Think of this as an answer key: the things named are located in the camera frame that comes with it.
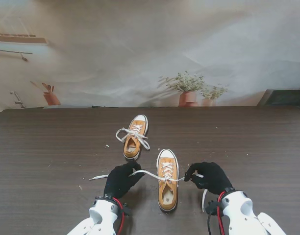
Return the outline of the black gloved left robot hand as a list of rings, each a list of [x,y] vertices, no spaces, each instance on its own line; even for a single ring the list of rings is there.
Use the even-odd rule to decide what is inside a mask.
[[[107,198],[122,198],[144,176],[142,172],[131,176],[134,170],[141,169],[136,161],[115,167],[107,177],[103,195]]]

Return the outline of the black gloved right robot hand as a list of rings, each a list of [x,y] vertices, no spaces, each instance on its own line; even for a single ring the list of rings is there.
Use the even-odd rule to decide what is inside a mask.
[[[215,195],[220,195],[227,188],[233,188],[223,169],[215,162],[191,164],[185,173],[184,181],[192,181],[197,188],[207,189]]]

